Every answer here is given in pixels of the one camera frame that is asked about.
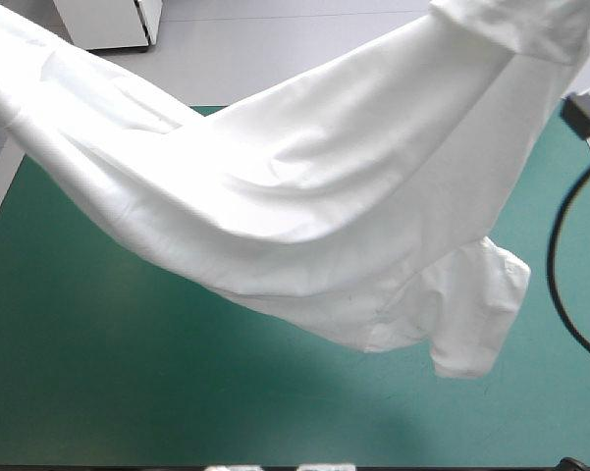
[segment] white object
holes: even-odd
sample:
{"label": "white object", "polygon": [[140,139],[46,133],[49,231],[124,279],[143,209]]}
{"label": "white object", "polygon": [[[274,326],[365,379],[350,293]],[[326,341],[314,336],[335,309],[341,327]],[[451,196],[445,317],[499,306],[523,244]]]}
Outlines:
{"label": "white object", "polygon": [[148,46],[157,41],[162,0],[54,0],[82,49]]}
{"label": "white object", "polygon": [[144,259],[360,350],[429,339],[439,375],[475,377],[529,276],[486,235],[589,23],[590,0],[435,1],[203,118],[0,7],[0,123]]}

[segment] green cutting mat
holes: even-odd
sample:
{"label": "green cutting mat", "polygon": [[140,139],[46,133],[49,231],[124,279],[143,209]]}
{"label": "green cutting mat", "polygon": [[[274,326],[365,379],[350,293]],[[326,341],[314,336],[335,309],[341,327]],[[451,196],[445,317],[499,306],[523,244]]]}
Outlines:
{"label": "green cutting mat", "polygon": [[[590,464],[590,356],[543,268],[589,162],[555,115],[493,232],[532,267],[529,293],[494,371],[459,381],[434,376],[425,344],[350,351],[141,261],[26,158],[0,210],[0,463]],[[590,185],[562,247],[590,335]]]}

